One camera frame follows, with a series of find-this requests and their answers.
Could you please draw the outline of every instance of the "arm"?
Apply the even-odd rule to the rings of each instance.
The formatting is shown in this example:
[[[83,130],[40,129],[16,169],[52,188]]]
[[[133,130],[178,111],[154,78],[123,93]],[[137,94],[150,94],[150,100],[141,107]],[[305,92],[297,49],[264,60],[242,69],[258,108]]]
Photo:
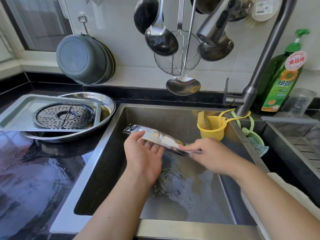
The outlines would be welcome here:
[[[161,171],[164,148],[132,133],[124,143],[127,167],[75,240],[132,240],[151,186]]]
[[[242,188],[273,240],[316,240],[320,221],[281,186],[251,162],[239,157],[214,138],[181,146],[190,157],[214,173],[232,177]]]

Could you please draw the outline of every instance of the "gray tray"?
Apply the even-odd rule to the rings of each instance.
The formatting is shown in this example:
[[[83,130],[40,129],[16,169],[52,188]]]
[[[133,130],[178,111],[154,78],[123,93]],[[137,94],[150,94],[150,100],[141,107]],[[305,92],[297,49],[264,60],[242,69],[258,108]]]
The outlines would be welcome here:
[[[100,101],[28,94],[20,97],[0,115],[0,131],[80,132],[90,128],[90,124],[92,123],[81,129],[48,129],[34,123],[33,115],[40,108],[49,104],[63,102],[70,104],[85,104],[89,106],[95,111],[94,125],[100,122]]]

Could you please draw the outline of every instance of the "green dish soap bottle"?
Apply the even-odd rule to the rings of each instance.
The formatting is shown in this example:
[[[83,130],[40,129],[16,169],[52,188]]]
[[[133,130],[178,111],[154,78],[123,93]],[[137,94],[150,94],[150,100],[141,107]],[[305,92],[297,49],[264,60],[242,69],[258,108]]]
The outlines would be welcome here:
[[[309,29],[297,29],[295,42],[286,47],[284,54],[270,59],[258,83],[251,111],[262,115],[274,115],[278,112],[306,62],[307,53],[301,50],[302,44],[299,41],[309,33]]]

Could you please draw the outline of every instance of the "window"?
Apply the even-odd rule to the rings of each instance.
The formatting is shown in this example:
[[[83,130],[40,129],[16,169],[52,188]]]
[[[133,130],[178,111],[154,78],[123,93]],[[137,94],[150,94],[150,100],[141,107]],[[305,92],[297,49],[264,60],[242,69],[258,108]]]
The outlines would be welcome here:
[[[59,42],[72,34],[58,0],[1,0],[29,51],[55,52]]]

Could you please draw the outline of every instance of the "hand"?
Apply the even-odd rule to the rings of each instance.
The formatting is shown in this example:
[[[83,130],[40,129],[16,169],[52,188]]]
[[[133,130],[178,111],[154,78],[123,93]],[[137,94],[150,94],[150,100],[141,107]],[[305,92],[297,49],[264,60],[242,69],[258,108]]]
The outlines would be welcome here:
[[[247,162],[235,154],[216,138],[203,138],[190,145],[179,145],[185,151],[202,150],[202,154],[190,153],[190,157],[211,172],[233,176],[237,165]]]
[[[124,142],[124,151],[127,169],[144,175],[151,186],[160,175],[165,148],[142,139],[144,133],[144,130],[132,133]]]

